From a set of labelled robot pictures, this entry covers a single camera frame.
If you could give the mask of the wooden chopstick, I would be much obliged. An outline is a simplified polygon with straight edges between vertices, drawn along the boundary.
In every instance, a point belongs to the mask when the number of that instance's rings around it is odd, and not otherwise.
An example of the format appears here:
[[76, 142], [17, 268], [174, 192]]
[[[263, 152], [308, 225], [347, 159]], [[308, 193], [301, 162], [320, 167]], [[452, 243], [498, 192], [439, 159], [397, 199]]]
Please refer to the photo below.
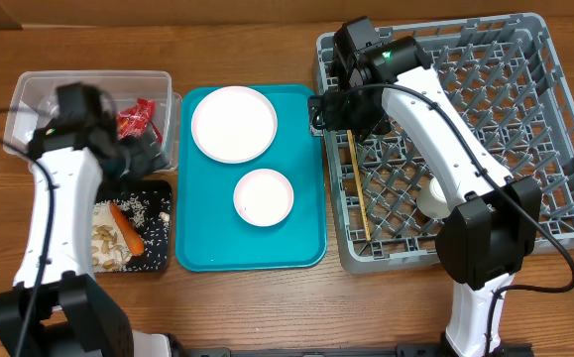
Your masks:
[[352, 164], [353, 173], [354, 173], [354, 181], [355, 181], [355, 185], [357, 188], [357, 196], [358, 196], [358, 201], [359, 201], [359, 207], [360, 207], [362, 222], [363, 222], [363, 226], [364, 226], [365, 237], [366, 237], [367, 242], [371, 242], [372, 237], [371, 237], [367, 212], [365, 209], [366, 206], [365, 206], [365, 201], [364, 201], [363, 187], [362, 187], [360, 170], [359, 170], [358, 159], [357, 159], [357, 150], [356, 150], [355, 138], [354, 138], [354, 135], [353, 135], [351, 130], [347, 130], [346, 134], [347, 134], [351, 164]]

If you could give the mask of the red snack wrapper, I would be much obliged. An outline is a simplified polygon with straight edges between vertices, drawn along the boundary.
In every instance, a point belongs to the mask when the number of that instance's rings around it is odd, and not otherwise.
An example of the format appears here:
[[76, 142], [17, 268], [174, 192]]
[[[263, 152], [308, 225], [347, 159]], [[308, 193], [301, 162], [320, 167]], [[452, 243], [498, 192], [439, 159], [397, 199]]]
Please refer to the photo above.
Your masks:
[[156, 102], [138, 98], [135, 105], [117, 114], [118, 138], [139, 138], [146, 133], [154, 134], [158, 143], [163, 142], [163, 136], [154, 124]]

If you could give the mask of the orange carrot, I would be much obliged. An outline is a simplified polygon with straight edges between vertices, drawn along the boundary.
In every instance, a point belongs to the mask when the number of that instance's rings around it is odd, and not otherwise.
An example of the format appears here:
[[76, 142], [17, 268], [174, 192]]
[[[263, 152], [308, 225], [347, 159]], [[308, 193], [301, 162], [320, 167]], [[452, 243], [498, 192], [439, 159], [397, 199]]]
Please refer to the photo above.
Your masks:
[[145, 245], [141, 236], [115, 203], [110, 202], [108, 206], [129, 251], [133, 256], [141, 256], [145, 252]]

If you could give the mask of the white plate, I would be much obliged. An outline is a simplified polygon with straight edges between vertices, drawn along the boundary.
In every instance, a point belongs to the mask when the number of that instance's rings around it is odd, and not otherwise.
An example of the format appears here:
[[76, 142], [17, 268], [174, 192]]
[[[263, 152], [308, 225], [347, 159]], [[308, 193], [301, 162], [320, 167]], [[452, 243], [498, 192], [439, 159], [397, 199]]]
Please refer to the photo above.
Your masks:
[[226, 86], [200, 100], [190, 124], [192, 139], [206, 157], [223, 164], [242, 164], [260, 157], [273, 143], [278, 115], [260, 91]]

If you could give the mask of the white paper cup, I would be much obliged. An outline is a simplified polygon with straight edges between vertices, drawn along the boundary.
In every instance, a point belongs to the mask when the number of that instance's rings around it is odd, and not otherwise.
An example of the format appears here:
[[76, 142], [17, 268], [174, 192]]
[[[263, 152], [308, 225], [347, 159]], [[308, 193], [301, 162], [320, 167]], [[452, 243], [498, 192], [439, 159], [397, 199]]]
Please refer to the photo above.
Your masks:
[[416, 205], [419, 211], [432, 219], [443, 219], [450, 214], [445, 195], [436, 178], [421, 188]]

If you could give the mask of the pink bowl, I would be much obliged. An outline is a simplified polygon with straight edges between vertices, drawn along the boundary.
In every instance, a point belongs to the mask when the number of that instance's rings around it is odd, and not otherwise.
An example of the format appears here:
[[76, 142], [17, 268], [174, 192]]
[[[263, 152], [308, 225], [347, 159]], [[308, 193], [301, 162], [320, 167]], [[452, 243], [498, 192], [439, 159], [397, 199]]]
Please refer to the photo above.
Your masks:
[[238, 215], [257, 227], [281, 223], [294, 205], [294, 191], [289, 180], [270, 169], [257, 169], [237, 182], [233, 203]]

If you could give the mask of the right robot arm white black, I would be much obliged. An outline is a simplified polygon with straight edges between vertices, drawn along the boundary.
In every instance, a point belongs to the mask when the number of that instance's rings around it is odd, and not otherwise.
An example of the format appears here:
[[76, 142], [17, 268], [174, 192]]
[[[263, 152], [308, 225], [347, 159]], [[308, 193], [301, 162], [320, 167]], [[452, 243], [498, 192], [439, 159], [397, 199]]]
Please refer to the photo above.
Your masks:
[[448, 214], [437, 256], [454, 282], [450, 320], [428, 356], [529, 356], [528, 344], [499, 335], [505, 296], [545, 235], [542, 191], [515, 178], [476, 139], [439, 81], [432, 57], [412, 36], [387, 42], [371, 20], [346, 22], [333, 36], [334, 90], [308, 102], [318, 131], [381, 133], [394, 120], [422, 154], [444, 194]]

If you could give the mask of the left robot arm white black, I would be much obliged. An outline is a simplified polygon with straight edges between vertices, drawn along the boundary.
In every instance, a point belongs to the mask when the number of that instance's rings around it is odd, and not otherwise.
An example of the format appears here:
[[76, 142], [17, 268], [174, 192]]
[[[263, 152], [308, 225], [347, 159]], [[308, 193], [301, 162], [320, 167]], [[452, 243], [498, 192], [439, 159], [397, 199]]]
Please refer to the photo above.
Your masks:
[[27, 248], [10, 291], [0, 293], [0, 342], [12, 356], [181, 356], [169, 334], [132, 328], [97, 284], [92, 211], [104, 179], [139, 180], [163, 168], [155, 135], [119, 138], [102, 89], [57, 88], [58, 114], [25, 148], [5, 146], [32, 165], [35, 198]]

